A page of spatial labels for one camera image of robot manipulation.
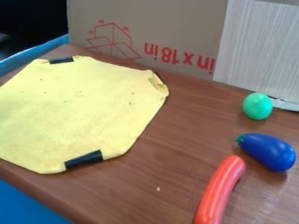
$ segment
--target red toy sausage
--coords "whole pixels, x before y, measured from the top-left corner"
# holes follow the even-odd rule
[[[227,157],[212,175],[195,214],[194,224],[221,224],[228,198],[245,171],[243,159]]]

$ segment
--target brown table surface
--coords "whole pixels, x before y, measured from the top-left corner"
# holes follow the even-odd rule
[[[71,55],[147,68],[71,45],[42,58]],[[269,171],[234,142],[240,133],[262,132],[299,148],[299,115],[276,108],[268,119],[253,121],[241,109],[245,91],[151,69],[170,96],[127,154],[55,175],[0,160],[0,178],[75,223],[188,224],[218,164],[237,154],[247,171],[229,199],[223,223],[299,223],[298,166],[287,173]]]

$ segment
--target black clip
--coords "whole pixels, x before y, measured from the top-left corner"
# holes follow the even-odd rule
[[[66,63],[66,62],[73,62],[73,57],[64,57],[58,59],[49,59],[50,64],[59,64],[59,63]]]
[[[96,150],[96,151],[87,153],[86,155],[83,155],[81,157],[76,157],[76,158],[66,161],[65,166],[66,166],[66,169],[69,169],[69,168],[72,168],[77,165],[91,163],[91,162],[100,162],[100,161],[103,161],[101,151]]]

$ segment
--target yellow cloth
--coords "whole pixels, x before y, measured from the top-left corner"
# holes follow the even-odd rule
[[[168,88],[151,72],[90,57],[36,59],[0,87],[0,158],[38,173],[101,150],[125,153],[162,107]]]

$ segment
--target blue surface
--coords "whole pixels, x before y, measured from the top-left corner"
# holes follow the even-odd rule
[[[0,223],[68,224],[71,222],[0,179]]]
[[[64,44],[68,44],[68,34],[48,41],[43,45],[37,45],[33,48],[16,53],[8,59],[0,61],[0,77]]]

